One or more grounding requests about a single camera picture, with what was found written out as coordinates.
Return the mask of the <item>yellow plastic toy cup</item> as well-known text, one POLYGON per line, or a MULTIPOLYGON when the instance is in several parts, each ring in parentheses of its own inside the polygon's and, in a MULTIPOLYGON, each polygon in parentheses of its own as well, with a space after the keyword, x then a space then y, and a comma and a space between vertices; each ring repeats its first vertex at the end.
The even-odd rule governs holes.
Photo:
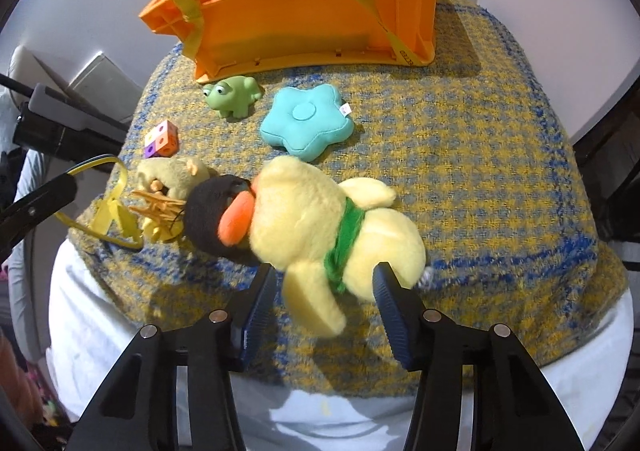
POLYGON ((68 229, 75 229, 89 237, 115 244, 123 249, 140 251, 144 241, 174 242, 183 236, 181 208, 184 202, 162 196, 158 191, 137 190, 133 196, 145 200, 145 207, 126 205, 122 193, 128 185, 127 166, 117 156, 96 156, 70 167, 65 174, 76 177, 98 166, 114 164, 117 182, 99 200, 96 212, 88 225, 76 222, 63 212, 54 217, 68 229))

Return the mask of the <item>small yellow plush chick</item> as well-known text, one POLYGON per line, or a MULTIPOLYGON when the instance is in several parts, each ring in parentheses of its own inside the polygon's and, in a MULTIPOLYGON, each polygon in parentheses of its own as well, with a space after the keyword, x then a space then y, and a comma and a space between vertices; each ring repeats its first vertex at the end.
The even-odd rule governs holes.
POLYGON ((137 166, 138 189, 185 201, 191 191, 216 172, 194 156, 145 159, 137 166))

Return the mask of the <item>colourful block cube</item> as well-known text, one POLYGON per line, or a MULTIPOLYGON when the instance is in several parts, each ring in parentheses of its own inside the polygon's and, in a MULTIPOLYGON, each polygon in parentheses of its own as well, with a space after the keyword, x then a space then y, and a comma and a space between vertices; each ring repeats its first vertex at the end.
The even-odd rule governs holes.
POLYGON ((149 130, 143 139, 143 157, 145 159, 170 158, 179 151, 178 128, 168 120, 159 122, 149 130))

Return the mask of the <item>yellow plush duck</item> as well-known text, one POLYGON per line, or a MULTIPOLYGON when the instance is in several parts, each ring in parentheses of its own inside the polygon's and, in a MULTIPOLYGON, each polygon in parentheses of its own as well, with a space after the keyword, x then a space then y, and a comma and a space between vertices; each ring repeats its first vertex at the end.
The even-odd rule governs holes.
POLYGON ((346 327, 337 295, 373 301, 378 263, 389 263, 406 289, 423 275, 424 242, 413 221, 394 210, 396 198, 381 180, 336 182, 295 156, 277 156, 231 200, 217 235, 225 247, 247 241, 260 261, 283 272, 292 319, 331 338, 346 327))

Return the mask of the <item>green rubber frog toy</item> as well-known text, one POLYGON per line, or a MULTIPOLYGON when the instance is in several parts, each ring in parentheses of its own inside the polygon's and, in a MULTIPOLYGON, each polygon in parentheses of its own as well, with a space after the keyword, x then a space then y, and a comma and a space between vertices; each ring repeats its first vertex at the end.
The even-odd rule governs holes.
POLYGON ((242 120, 250 107, 264 96, 265 90, 251 76, 236 75, 202 88, 205 103, 223 119, 242 120))

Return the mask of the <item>teal star plush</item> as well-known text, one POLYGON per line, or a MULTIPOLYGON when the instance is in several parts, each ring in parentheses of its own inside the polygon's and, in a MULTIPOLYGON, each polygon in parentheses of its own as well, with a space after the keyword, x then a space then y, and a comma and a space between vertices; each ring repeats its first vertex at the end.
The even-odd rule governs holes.
POLYGON ((284 87, 273 97, 272 106, 259 133, 273 148, 283 148, 304 162, 318 159, 330 145, 345 141, 354 132, 352 109, 331 84, 311 89, 284 87))

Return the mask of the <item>black grey stand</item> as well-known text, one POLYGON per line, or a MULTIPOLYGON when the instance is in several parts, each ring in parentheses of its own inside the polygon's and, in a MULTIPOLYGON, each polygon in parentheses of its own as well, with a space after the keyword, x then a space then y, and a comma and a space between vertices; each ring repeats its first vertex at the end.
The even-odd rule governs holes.
POLYGON ((81 162, 95 156, 117 156, 128 126, 38 83, 34 88, 1 75, 1 86, 24 97, 13 142, 47 156, 81 162))

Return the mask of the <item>yellow blue woven blanket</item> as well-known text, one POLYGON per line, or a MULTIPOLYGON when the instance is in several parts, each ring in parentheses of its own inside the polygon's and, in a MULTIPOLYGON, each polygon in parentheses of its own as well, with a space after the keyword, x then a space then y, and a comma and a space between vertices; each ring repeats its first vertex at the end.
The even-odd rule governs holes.
MULTIPOLYGON (((626 272, 598 239, 572 147, 508 29, 467 0, 437 0, 435 30, 435 61, 422 69, 256 74, 269 97, 239 123, 206 109, 194 63, 178 43, 149 79, 119 156, 134 166, 152 124, 177 120, 184 153, 253 177, 284 153, 258 134, 271 96, 285 86, 333 84, 355 104, 355 140, 315 164, 339 182, 367 176, 394 188, 396 208, 416 223, 433 268, 416 287, 425 304, 471 327, 510 325, 545 365, 596 333, 628 289, 626 272)), ((188 242, 145 242, 130 252, 76 229, 68 237, 116 313, 163 330, 224 304, 255 272, 188 242)), ((348 327, 322 341, 291 321, 278 293, 265 346, 246 375, 307 393, 413 395, 418 379, 392 357, 378 309, 346 293, 337 299, 348 327)))

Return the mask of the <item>orange plastic storage crate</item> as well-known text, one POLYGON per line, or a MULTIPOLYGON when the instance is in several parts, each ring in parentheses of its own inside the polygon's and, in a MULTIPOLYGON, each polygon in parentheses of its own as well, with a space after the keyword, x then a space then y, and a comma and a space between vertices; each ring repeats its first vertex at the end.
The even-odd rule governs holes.
POLYGON ((177 37, 205 83, 329 64, 424 67, 436 0, 151 0, 140 18, 177 37))

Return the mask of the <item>white wall panel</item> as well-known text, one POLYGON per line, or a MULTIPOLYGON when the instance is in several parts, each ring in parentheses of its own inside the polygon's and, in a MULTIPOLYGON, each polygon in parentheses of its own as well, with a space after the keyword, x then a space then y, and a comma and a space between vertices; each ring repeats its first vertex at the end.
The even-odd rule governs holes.
POLYGON ((67 85, 75 97, 121 123, 130 122, 142 88, 116 64, 98 52, 67 85))

